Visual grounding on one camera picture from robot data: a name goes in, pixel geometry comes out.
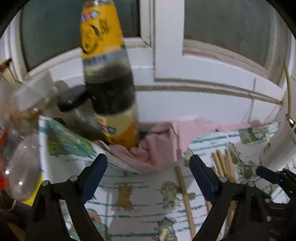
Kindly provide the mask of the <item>wooden chopstick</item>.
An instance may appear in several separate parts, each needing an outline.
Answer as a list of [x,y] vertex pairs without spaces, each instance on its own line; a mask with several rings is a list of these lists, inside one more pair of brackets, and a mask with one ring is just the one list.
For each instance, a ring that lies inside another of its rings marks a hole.
[[181,168],[180,166],[175,166],[175,172],[178,178],[179,186],[181,189],[181,194],[184,199],[184,205],[185,205],[185,210],[188,218],[188,224],[189,224],[189,229],[190,229],[190,234],[191,238],[193,239],[196,235],[196,230],[195,230],[195,224],[194,224],[194,219],[192,215],[192,210],[191,210],[191,205],[190,205],[190,199],[187,194],[187,189],[184,181],[184,177],[182,176]]
[[231,158],[231,154],[230,154],[229,149],[225,150],[225,155],[226,155],[228,168],[229,168],[228,174],[229,174],[230,181],[233,182],[233,183],[237,183],[237,178],[236,178],[236,173],[235,173],[235,166],[234,166],[234,164],[232,162],[232,158]]
[[220,150],[216,150],[216,154],[218,156],[224,176],[230,181],[230,175],[228,173],[227,165],[225,163],[224,156],[223,156],[222,152]]
[[216,168],[217,168],[217,171],[218,171],[219,176],[220,177],[226,177],[225,174],[224,174],[224,171],[222,169],[222,166],[221,166],[221,163],[220,163],[220,160],[219,160],[217,154],[216,153],[212,153],[212,157],[213,157],[214,162],[216,164]]

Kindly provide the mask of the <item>white steel utensil cup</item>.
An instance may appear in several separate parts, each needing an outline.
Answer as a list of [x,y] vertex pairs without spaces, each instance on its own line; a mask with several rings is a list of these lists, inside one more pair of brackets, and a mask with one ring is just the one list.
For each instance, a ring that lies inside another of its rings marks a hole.
[[273,137],[264,147],[260,161],[273,171],[280,170],[295,156],[295,121],[291,126],[292,91],[287,90],[287,114]]

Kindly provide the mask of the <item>large clear oil bottle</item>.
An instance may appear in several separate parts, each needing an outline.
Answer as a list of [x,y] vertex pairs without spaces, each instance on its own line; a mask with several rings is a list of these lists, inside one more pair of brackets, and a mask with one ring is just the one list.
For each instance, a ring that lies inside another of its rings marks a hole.
[[38,117],[42,97],[1,75],[1,189],[17,201],[33,194],[41,174]]

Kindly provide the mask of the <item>cat pattern table cloth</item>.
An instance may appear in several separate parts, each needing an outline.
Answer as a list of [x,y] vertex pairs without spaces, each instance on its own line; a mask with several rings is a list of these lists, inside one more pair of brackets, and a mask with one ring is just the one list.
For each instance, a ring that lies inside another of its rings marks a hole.
[[[107,170],[85,208],[105,240],[190,240],[175,165],[181,168],[198,230],[208,212],[189,169],[190,157],[197,154],[206,166],[216,169],[212,153],[229,149],[237,181],[241,184],[253,181],[270,195],[273,192],[270,183],[258,177],[255,169],[260,163],[260,152],[279,126],[274,122],[266,126],[200,135],[190,142],[177,161],[151,173],[124,170],[123,163],[107,153]],[[64,182],[73,175],[79,175],[98,154],[106,153],[100,146],[44,116],[39,118],[39,143],[42,177],[51,183]]]

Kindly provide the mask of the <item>pink cloth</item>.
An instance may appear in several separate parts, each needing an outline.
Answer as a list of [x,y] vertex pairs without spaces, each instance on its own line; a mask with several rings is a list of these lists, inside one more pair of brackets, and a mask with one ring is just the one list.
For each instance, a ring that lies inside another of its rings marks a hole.
[[242,121],[232,125],[221,125],[205,119],[174,121],[152,127],[137,147],[126,149],[121,145],[107,146],[99,140],[95,140],[94,144],[117,157],[123,163],[124,170],[151,173],[177,161],[177,158],[189,147],[190,142],[200,135],[260,126],[263,126],[263,123],[258,120],[250,123]]

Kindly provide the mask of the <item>black lid glass jar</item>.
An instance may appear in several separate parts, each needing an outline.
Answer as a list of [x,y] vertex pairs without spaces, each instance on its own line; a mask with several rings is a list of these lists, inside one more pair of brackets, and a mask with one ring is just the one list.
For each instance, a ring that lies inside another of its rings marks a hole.
[[103,139],[86,86],[77,85],[62,92],[57,98],[57,106],[66,128],[90,141]]

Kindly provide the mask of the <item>white lid glass jar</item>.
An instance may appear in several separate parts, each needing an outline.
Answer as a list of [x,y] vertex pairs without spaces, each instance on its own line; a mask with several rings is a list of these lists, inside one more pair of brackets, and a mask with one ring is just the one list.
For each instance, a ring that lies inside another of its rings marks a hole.
[[26,119],[52,116],[56,108],[57,88],[49,71],[42,72],[14,93],[18,113]]

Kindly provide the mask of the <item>dark soy sauce bottle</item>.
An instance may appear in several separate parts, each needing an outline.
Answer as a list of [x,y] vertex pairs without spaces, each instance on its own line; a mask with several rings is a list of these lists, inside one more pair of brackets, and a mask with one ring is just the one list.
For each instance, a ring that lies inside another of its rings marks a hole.
[[84,82],[107,142],[139,141],[133,73],[113,1],[85,1],[80,38]]

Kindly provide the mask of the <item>white framed window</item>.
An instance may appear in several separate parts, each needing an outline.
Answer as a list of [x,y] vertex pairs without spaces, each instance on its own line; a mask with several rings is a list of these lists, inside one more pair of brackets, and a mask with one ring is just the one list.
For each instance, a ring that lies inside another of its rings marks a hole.
[[[5,30],[4,53],[24,82],[49,71],[70,85],[84,78],[82,56],[111,24],[80,35],[83,1],[28,1]],[[203,92],[282,104],[295,41],[267,1],[116,1],[135,84],[142,91]]]

